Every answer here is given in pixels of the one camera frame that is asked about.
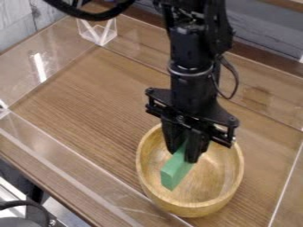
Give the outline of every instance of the green foam block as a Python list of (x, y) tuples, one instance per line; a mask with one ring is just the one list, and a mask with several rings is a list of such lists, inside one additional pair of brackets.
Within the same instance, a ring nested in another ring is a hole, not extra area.
[(193, 164), (184, 161), (184, 151), (185, 151), (184, 142), (169, 160), (165, 162), (161, 167), (161, 185), (168, 189), (173, 190), (177, 184), (184, 179), (188, 171), (191, 170)]

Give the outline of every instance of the black cable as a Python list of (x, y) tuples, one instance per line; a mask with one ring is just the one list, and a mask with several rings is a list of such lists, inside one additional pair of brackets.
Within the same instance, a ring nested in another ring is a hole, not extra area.
[(64, 3), (61, 0), (44, 0), (49, 5), (52, 5), (55, 8), (57, 8), (60, 11), (63, 11), (67, 15), (80, 18), (84, 20), (109, 20), (115, 18), (119, 14), (121, 14), (129, 6), (133, 4), (135, 0), (128, 0), (123, 3), (116, 4), (113, 8), (104, 12), (85, 12), (80, 9), (75, 8), (69, 4)]
[(49, 222), (51, 222), (49, 213), (41, 205), (39, 205), (37, 203), (35, 203), (33, 201), (29, 201), (29, 200), (0, 202), (0, 210), (9, 209), (12, 207), (20, 207), (20, 206), (31, 206), (31, 207), (39, 208), (43, 211), (44, 216), (45, 216), (44, 227), (48, 227)]
[(239, 88), (239, 73), (236, 72), (233, 65), (228, 62), (228, 60), (224, 58), (224, 56), (221, 56), (221, 57), (219, 58), (219, 60), (220, 60), (220, 63), (223, 64), (223, 66), (225, 67), (225, 69), (232, 73), (232, 76), (233, 76), (233, 78), (235, 78), (235, 88), (233, 88), (233, 91), (232, 91), (232, 93), (231, 93), (229, 96), (227, 96), (227, 95), (220, 91), (219, 86), (217, 86), (217, 83), (216, 83), (215, 78), (213, 78), (213, 74), (212, 74), (211, 77), (212, 77), (213, 86), (215, 86), (215, 89), (216, 89), (217, 93), (220, 94), (220, 96), (221, 96), (224, 99), (229, 100), (229, 99), (232, 99), (232, 97), (235, 96), (235, 94), (236, 94), (236, 92), (237, 92), (237, 88)]

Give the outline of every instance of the bowl rim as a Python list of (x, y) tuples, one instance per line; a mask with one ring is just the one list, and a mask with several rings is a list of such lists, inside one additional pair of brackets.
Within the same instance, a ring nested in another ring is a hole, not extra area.
[(237, 142), (235, 142), (233, 146), (235, 146), (235, 150), (236, 150), (236, 154), (237, 154), (236, 157), (239, 159), (239, 171), (237, 171), (237, 174), (236, 174), (235, 183), (232, 184), (232, 187), (227, 191), (227, 193), (224, 193), (223, 195), (220, 195), (215, 199), (211, 199), (211, 200), (207, 200), (207, 201), (203, 201), (203, 202), (188, 202), (188, 203), (181, 203), (181, 202), (177, 202), (176, 200), (167, 200), (164, 197), (159, 196), (159, 193), (156, 193), (156, 191), (151, 187), (151, 184), (147, 182), (145, 178), (143, 177), (144, 174), (143, 174), (143, 171), (141, 171), (141, 164), (140, 164), (141, 147), (144, 145), (147, 138), (159, 129), (161, 129), (161, 124), (157, 124), (156, 126), (153, 126), (151, 128), (151, 130), (145, 133), (145, 135), (143, 136), (141, 141), (139, 143), (139, 147), (137, 147), (137, 151), (136, 151), (136, 169), (137, 169), (139, 179), (140, 179), (141, 183), (144, 184), (144, 187), (147, 187), (148, 191), (152, 193), (152, 195), (159, 200), (164, 201), (165, 203), (169, 203), (169, 204), (172, 204), (177, 207), (187, 207), (187, 208), (208, 207), (208, 206), (219, 204), (219, 203), (227, 201), (228, 199), (231, 199), (231, 197), (233, 196), (235, 191), (236, 191), (236, 189), (237, 189), (237, 187), (241, 183), (243, 175), (244, 175), (244, 156), (243, 156), (243, 152), (241, 152), (241, 149), (240, 149)]

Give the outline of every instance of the wooden bowl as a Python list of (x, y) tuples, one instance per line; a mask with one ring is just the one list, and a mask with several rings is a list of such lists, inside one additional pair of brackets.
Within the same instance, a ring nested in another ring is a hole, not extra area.
[(237, 144), (231, 149), (211, 143), (188, 175), (171, 192), (161, 186), (160, 169), (171, 158), (164, 145), (161, 125), (143, 137), (136, 156), (141, 188), (163, 210), (181, 217), (199, 217), (217, 211), (235, 195), (244, 173)]

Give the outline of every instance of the green block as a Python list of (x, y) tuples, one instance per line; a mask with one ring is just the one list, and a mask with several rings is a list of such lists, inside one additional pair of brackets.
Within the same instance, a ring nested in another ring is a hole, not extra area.
[(185, 145), (187, 143), (184, 142), (161, 167), (161, 185), (171, 191), (179, 185), (193, 166), (192, 163), (184, 161)]

